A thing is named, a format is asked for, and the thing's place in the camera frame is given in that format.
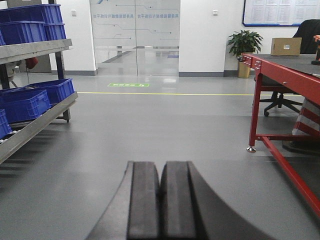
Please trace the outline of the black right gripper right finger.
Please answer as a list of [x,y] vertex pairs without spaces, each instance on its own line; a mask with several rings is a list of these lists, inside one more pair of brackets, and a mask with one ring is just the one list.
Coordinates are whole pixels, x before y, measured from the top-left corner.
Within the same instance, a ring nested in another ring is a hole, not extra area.
[[191,161],[168,161],[161,176],[164,240],[271,240],[235,212]]

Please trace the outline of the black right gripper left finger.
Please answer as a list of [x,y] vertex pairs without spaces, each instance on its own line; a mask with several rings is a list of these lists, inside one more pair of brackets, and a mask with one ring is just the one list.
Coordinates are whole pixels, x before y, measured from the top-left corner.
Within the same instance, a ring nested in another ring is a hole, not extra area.
[[129,161],[116,193],[88,240],[158,240],[159,178],[150,161]]

